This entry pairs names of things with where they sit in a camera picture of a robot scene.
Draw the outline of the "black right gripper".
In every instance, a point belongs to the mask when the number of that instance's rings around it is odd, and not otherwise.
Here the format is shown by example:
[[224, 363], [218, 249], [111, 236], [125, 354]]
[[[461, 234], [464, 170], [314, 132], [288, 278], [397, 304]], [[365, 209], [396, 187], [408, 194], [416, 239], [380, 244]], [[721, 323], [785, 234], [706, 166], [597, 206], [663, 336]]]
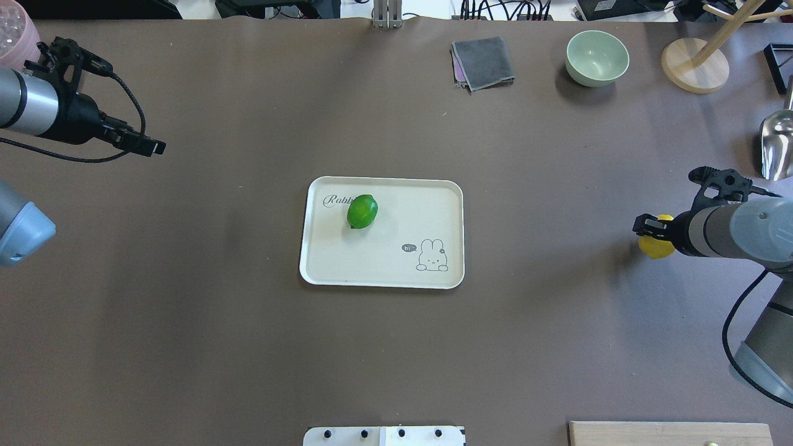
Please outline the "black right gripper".
[[640, 237], [663, 239], [671, 243], [677, 252], [693, 256], [693, 245], [688, 235], [691, 217], [691, 212], [682, 212], [675, 217], [642, 214], [635, 218], [633, 232]]

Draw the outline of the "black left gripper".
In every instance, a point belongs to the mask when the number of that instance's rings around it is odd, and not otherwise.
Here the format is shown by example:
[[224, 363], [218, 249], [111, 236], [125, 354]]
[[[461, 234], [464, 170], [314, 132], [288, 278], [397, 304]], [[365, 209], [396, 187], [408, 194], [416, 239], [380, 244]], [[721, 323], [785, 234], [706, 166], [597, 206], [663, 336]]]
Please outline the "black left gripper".
[[116, 149], [142, 156], [164, 155], [166, 144], [128, 125], [112, 124], [113, 118], [99, 110], [87, 94], [58, 93], [58, 112], [52, 124], [52, 139], [68, 144], [84, 144], [92, 138]]

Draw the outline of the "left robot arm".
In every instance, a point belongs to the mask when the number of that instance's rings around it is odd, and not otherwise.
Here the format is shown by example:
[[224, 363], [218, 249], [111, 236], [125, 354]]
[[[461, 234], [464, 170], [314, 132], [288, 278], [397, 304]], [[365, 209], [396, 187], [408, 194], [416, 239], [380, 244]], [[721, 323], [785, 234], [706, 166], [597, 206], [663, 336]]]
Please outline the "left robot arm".
[[[146, 135], [146, 119], [135, 96], [119, 76], [110, 74], [110, 78], [122, 87], [136, 107], [141, 119], [139, 129], [99, 110], [90, 96], [73, 90], [59, 74], [53, 79], [43, 79], [6, 67], [2, 68], [2, 129], [73, 145], [99, 139], [119, 150], [118, 154], [87, 159], [9, 138], [2, 138], [2, 144], [80, 164], [108, 163], [126, 154], [164, 154], [166, 144]], [[55, 223], [33, 201], [2, 181], [2, 266], [17, 265], [54, 234]]]

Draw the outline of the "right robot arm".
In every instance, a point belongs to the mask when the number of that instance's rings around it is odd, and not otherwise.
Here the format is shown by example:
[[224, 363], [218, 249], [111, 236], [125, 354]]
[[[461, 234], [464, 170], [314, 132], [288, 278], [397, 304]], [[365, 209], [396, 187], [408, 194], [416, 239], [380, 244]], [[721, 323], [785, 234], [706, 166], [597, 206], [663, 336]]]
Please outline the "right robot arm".
[[[685, 256], [736, 260], [759, 267], [741, 291], [721, 328], [721, 346], [734, 375], [775, 403], [791, 408], [791, 200], [698, 198], [689, 211], [663, 219], [635, 218], [642, 240], [671, 246]], [[734, 346], [730, 332], [737, 312], [764, 279], [777, 286], [748, 333]]]

